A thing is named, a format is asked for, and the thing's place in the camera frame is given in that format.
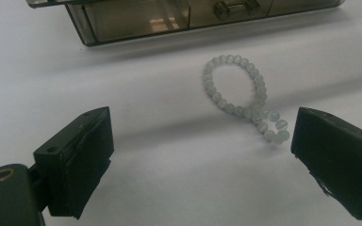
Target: white surface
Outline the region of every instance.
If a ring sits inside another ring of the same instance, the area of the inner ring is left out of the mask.
[[[110,106],[116,152],[79,221],[55,225],[362,225],[326,197],[290,141],[267,144],[221,112],[201,85],[205,63],[248,57],[268,104],[294,127],[299,106],[362,128],[362,1],[338,9],[87,48],[64,7],[0,1],[0,166],[32,153],[79,114]],[[220,76],[233,103],[241,72]]]

